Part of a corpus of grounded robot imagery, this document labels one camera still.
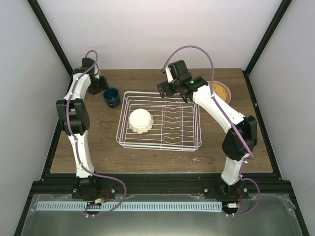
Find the dark blue ceramic mug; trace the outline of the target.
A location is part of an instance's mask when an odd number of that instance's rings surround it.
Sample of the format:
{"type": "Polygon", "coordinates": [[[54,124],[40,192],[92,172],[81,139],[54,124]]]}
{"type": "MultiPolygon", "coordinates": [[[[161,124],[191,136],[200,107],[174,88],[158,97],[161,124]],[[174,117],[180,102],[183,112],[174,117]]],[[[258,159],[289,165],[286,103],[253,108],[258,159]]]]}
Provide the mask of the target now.
{"type": "Polygon", "coordinates": [[[116,108],[120,105],[120,94],[119,91],[116,88],[109,88],[104,91],[103,98],[110,108],[116,108]]]}

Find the white wire dish rack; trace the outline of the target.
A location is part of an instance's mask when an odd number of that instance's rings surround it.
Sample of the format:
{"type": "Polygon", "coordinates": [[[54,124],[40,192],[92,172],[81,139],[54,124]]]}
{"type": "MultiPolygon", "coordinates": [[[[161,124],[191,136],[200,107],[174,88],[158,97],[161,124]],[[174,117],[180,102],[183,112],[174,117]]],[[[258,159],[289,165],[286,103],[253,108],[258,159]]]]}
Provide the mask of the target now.
{"type": "Polygon", "coordinates": [[[178,95],[161,98],[157,92],[127,91],[122,100],[116,141],[124,148],[195,151],[202,144],[199,106],[178,95]],[[145,133],[133,132],[128,118],[136,109],[153,116],[145,133]]]}

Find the white scalloped bowl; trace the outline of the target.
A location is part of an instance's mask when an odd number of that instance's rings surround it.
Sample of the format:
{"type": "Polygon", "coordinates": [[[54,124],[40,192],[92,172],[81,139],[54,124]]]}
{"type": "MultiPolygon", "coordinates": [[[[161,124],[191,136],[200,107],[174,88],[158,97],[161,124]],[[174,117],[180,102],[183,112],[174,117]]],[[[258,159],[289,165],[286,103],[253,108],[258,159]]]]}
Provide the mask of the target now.
{"type": "Polygon", "coordinates": [[[132,111],[128,118],[128,127],[138,134],[148,132],[153,124],[154,119],[151,113],[142,108],[132,111]]]}

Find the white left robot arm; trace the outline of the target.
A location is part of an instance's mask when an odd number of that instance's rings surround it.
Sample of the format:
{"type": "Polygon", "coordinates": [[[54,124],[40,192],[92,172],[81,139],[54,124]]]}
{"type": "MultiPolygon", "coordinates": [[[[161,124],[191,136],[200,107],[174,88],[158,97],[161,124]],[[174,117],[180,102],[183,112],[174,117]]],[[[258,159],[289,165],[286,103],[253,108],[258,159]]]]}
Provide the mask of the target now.
{"type": "Polygon", "coordinates": [[[107,88],[105,78],[96,66],[79,67],[72,73],[72,84],[66,96],[56,102],[59,124],[66,133],[73,150],[76,165],[74,196],[94,199],[100,194],[100,185],[93,174],[95,168],[88,147],[90,118],[84,104],[86,93],[98,94],[107,88]]]}

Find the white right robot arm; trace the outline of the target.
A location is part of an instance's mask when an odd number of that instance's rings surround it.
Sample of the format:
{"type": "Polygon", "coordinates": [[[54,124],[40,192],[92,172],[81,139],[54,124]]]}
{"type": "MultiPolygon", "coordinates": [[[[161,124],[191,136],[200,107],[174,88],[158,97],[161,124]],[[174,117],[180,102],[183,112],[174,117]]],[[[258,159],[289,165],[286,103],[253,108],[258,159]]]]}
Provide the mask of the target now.
{"type": "Polygon", "coordinates": [[[162,70],[166,81],[157,85],[161,98],[175,94],[184,102],[191,101],[203,108],[223,129],[222,150],[226,155],[219,181],[219,193],[230,198],[236,193],[242,179],[242,168],[253,158],[257,145],[257,121],[236,111],[213,91],[213,85],[201,76],[193,77],[183,60],[166,65],[162,70]]]}

